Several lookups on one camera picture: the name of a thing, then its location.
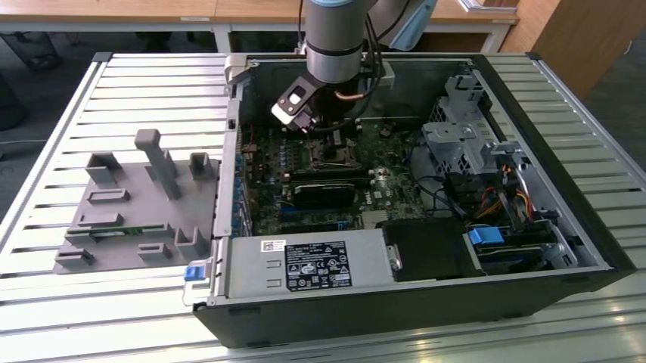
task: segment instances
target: white sticker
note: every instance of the white sticker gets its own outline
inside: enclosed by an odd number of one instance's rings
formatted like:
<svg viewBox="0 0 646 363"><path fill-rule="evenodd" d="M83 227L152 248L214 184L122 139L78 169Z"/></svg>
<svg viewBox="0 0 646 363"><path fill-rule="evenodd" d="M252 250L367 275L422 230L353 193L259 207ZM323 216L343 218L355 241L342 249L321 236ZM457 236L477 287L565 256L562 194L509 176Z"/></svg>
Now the white sticker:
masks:
<svg viewBox="0 0 646 363"><path fill-rule="evenodd" d="M182 17L182 21L211 21L210 17Z"/></svg>
<svg viewBox="0 0 646 363"><path fill-rule="evenodd" d="M285 240L262 240L261 251L262 252L279 252L285 251Z"/></svg>

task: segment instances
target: motherboard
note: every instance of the motherboard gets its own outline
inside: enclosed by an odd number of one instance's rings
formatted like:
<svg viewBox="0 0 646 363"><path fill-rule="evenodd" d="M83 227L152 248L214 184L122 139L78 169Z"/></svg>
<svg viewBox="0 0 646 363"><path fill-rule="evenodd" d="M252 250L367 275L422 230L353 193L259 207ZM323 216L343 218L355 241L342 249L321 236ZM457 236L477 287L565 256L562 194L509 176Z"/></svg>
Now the motherboard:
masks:
<svg viewBox="0 0 646 363"><path fill-rule="evenodd" d="M250 125L242 155L254 235L375 228L426 214L409 170L418 134L386 119L327 135Z"/></svg>

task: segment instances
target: blue latch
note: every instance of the blue latch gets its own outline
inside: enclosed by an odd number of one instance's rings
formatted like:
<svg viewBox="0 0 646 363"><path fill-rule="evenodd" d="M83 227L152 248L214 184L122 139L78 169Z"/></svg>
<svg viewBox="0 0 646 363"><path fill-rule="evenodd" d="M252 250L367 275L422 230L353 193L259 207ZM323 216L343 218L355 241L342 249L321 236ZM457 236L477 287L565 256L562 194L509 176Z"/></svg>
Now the blue latch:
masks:
<svg viewBox="0 0 646 363"><path fill-rule="evenodd" d="M469 232L471 244L503 244L505 239L498 227L477 227Z"/></svg>
<svg viewBox="0 0 646 363"><path fill-rule="evenodd" d="M206 279L206 266L187 266L184 281L202 281Z"/></svg>

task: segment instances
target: white table leg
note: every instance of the white table leg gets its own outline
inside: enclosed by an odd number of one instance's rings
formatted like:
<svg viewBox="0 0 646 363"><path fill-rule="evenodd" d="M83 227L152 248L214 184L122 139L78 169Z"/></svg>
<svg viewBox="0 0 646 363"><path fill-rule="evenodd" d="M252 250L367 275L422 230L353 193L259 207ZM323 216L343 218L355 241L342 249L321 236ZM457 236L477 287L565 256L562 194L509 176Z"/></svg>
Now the white table leg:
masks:
<svg viewBox="0 0 646 363"><path fill-rule="evenodd" d="M215 44L218 46L218 53L231 53L231 25L214 24L212 31L215 36Z"/></svg>
<svg viewBox="0 0 646 363"><path fill-rule="evenodd" d="M491 33L489 33L487 40L482 45L483 53L498 53L501 46L503 45L505 37L507 36L510 25L501 24L497 26Z"/></svg>

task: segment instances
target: metal bracket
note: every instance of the metal bracket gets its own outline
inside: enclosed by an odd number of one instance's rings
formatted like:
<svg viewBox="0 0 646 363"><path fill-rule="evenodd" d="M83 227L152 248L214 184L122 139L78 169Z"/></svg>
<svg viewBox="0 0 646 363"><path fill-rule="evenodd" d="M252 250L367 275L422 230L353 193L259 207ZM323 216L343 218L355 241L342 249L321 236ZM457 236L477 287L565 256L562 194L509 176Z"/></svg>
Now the metal bracket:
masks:
<svg viewBox="0 0 646 363"><path fill-rule="evenodd" d="M232 54L224 61L224 80L227 85L240 83L248 77L248 64L247 56L244 54Z"/></svg>

